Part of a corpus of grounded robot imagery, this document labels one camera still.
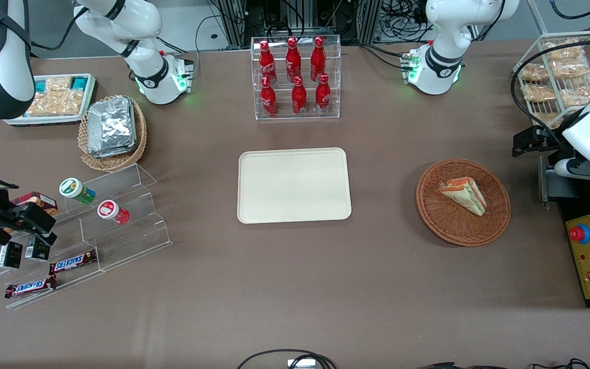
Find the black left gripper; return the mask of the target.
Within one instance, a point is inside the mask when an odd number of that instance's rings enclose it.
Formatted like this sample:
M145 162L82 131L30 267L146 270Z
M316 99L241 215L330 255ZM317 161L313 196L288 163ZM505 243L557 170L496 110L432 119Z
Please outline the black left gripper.
M518 157L529 152L546 152L564 149L552 130L541 126L529 126L513 136L512 156ZM590 161L583 157L561 159L555 163L555 173L560 177L590 180Z

